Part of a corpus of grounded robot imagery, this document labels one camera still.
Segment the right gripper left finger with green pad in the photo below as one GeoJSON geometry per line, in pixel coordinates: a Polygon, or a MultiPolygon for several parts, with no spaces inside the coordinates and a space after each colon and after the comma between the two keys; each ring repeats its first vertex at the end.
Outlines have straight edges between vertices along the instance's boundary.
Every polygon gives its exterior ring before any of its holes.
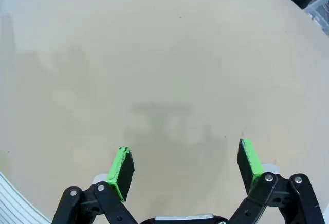
{"type": "Polygon", "coordinates": [[[52,223],[93,223],[103,215],[108,223],[136,223],[125,207],[134,162],[130,149],[121,147],[105,180],[82,190],[70,186],[62,194],[52,223]]]}

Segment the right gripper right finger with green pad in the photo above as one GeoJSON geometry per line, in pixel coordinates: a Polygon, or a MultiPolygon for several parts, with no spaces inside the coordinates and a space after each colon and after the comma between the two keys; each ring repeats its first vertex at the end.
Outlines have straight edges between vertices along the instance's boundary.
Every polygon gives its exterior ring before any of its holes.
{"type": "Polygon", "coordinates": [[[309,178],[302,173],[288,179],[266,172],[249,139],[240,139],[237,164],[247,197],[229,223],[257,223],[267,207],[278,208],[285,223],[324,223],[309,178]]]}

